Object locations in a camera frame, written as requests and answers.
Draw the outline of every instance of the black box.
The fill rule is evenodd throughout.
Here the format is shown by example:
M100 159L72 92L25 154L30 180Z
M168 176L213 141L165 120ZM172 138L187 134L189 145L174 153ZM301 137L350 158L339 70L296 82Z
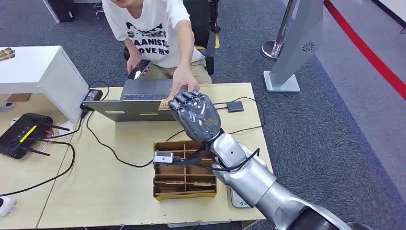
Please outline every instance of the black box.
M48 2L62 23L72 22L78 13L73 0L48 0Z

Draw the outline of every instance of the red line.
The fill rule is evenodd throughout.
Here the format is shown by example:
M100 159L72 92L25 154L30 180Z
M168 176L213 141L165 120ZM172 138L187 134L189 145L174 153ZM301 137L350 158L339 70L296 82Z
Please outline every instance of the red line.
M361 51L373 67L392 85L392 87L406 100L406 84L395 74L379 57L368 47L368 45L351 28L337 8L329 1L324 1L324 6L337 21L341 29L347 34L354 45Z

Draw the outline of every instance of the robotic arm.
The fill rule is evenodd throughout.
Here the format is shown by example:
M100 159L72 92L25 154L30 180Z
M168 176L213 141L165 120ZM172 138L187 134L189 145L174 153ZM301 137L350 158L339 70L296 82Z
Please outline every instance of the robotic arm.
M215 154L212 169L216 177L251 207L258 208L277 230L352 229L325 208L280 185L257 156L259 149L252 152L221 129L220 116L207 95L198 91L180 92L169 101L169 106L186 134Z

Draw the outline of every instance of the smartphone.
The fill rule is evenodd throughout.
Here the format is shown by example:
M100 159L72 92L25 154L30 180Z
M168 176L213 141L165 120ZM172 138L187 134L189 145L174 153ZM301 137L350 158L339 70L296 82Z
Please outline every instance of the smartphone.
M145 72L145 70L151 65L151 61L149 60L141 60L137 66L131 71L130 74L128 74L127 79L129 80L137 80L139 77L142 76L142 74Z

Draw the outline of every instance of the laptop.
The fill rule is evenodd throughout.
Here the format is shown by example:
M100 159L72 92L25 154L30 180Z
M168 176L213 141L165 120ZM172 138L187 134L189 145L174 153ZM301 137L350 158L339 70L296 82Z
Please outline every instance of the laptop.
M88 107L113 121L173 121L170 110L158 111L161 100L84 101Z
M119 101L83 103L113 121L172 121L170 110L158 111L171 87L171 79L126 80Z

